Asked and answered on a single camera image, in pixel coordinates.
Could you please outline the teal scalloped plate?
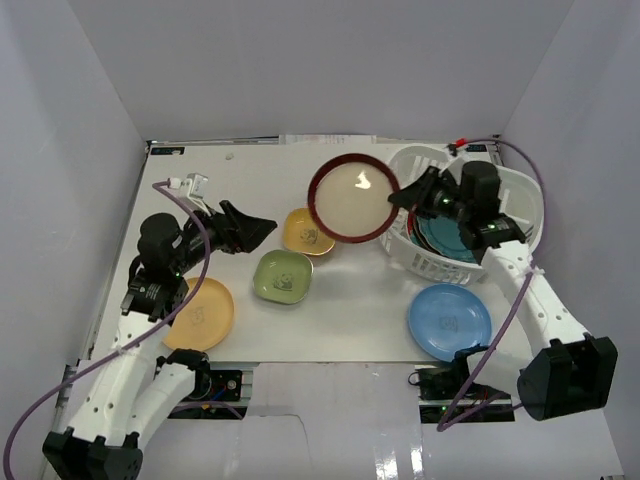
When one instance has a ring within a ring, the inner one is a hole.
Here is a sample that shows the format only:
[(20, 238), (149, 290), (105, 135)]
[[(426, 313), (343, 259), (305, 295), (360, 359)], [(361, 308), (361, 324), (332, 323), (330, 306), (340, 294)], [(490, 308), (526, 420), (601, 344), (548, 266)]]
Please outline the teal scalloped plate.
[(463, 245), (458, 225), (444, 216), (420, 218), (411, 215), (407, 229), (412, 242), (445, 258), (475, 264), (473, 253)]

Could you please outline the dark red rimmed round plate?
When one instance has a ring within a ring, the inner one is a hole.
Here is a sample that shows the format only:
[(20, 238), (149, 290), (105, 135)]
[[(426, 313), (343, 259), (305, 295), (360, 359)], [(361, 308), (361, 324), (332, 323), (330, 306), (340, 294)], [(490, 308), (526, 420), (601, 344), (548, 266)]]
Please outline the dark red rimmed round plate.
[(348, 244), (381, 236), (396, 219), (399, 208), (388, 197), (400, 190), (391, 169), (363, 153), (339, 155), (313, 175), (307, 207), (319, 229)]

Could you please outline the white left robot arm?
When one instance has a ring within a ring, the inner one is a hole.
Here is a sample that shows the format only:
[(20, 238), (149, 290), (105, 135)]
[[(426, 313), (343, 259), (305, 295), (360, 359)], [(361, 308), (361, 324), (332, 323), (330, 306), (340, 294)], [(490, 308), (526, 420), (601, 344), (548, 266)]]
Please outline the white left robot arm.
[(250, 253), (274, 231), (273, 220), (241, 213), (229, 201), (215, 211), (187, 208), (179, 224), (169, 213), (147, 217), (129, 268), (112, 359), (93, 364), (97, 376), (61, 433), (47, 435), (42, 451), (62, 479), (135, 479), (146, 443), (178, 404), (211, 387), (207, 354), (157, 350), (177, 313), (195, 295), (184, 276), (215, 251)]

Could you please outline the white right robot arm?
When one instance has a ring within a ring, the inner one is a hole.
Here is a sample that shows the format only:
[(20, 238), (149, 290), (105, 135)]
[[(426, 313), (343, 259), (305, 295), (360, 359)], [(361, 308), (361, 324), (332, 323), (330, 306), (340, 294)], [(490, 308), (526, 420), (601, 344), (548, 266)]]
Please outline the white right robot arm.
[(518, 398), (537, 421), (601, 409), (618, 350), (610, 338), (594, 337), (534, 266), (524, 232), (501, 210), (500, 188), (494, 165), (470, 161), (458, 181), (430, 167), (388, 197), (418, 217), (456, 221), (462, 243), (511, 304), (488, 346), (455, 353), (452, 388), (472, 399), (490, 386)]

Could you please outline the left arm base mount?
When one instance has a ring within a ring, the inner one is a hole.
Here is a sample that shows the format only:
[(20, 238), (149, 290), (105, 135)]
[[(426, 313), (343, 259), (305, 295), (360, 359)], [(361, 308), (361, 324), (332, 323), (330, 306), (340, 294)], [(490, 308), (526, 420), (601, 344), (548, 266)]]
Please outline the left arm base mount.
[(242, 420), (247, 406), (241, 370), (211, 370), (191, 394), (170, 413), (170, 419)]

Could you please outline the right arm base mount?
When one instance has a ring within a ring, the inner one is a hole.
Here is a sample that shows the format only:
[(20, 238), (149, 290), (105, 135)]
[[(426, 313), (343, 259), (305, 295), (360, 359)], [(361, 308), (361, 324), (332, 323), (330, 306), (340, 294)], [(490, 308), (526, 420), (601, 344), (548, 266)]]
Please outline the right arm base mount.
[[(407, 383), (418, 390), (420, 421), (436, 425), (446, 413), (464, 381), (456, 380), (447, 368), (420, 365), (407, 377)], [(491, 397), (498, 398), (483, 410), (462, 420), (463, 423), (509, 423), (515, 421), (512, 398), (491, 387), (472, 384), (456, 406), (450, 420), (464, 414)]]

